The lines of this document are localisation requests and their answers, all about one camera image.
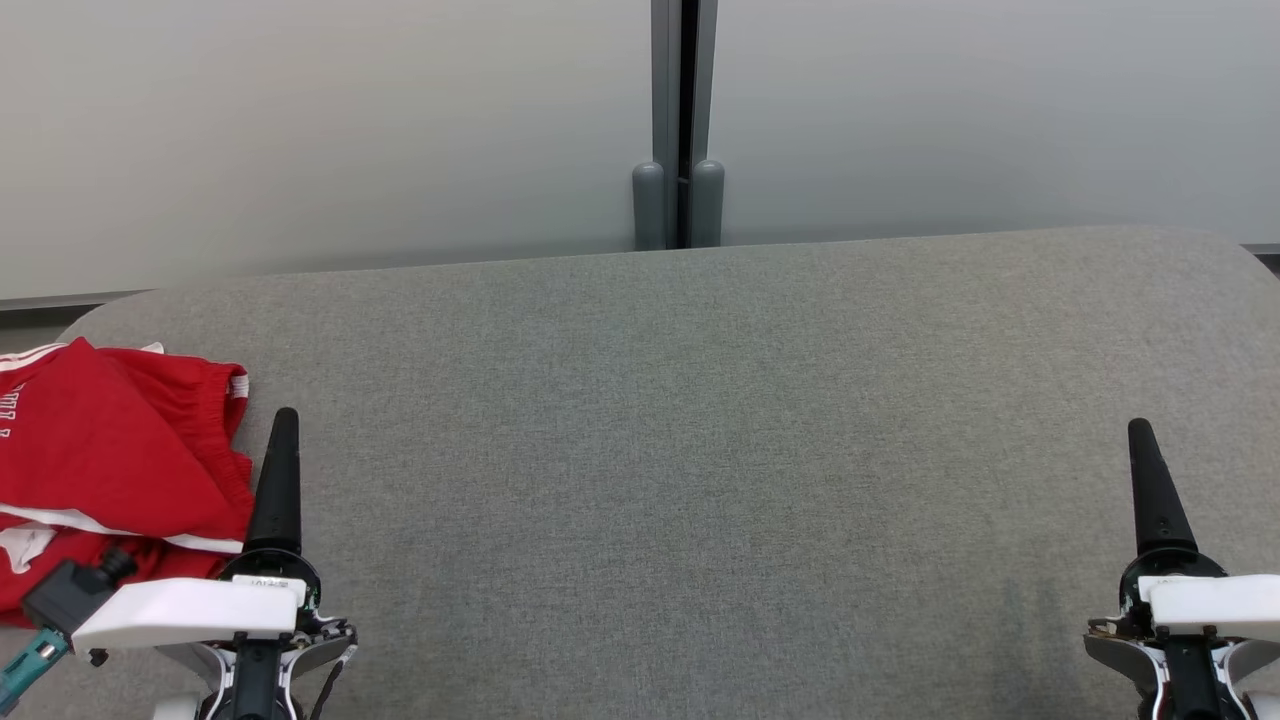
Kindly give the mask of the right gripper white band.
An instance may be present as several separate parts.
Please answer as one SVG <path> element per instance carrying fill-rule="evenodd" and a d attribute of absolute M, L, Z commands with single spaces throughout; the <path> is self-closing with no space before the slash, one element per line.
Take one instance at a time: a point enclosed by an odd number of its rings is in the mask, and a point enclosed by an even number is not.
<path fill-rule="evenodd" d="M 1144 418 L 1126 427 L 1137 557 L 1121 575 L 1120 610 L 1143 637 L 1279 641 L 1279 575 L 1230 575 L 1198 544 L 1169 465 Z"/>

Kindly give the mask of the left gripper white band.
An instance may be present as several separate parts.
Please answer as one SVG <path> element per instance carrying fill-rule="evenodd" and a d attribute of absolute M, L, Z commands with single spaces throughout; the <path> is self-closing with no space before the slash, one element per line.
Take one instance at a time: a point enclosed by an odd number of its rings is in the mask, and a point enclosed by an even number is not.
<path fill-rule="evenodd" d="M 244 551 L 215 579 L 124 585 L 70 637 L 78 651 L 278 641 L 320 602 L 323 583 L 302 548 L 300 414 L 275 413 Z"/>

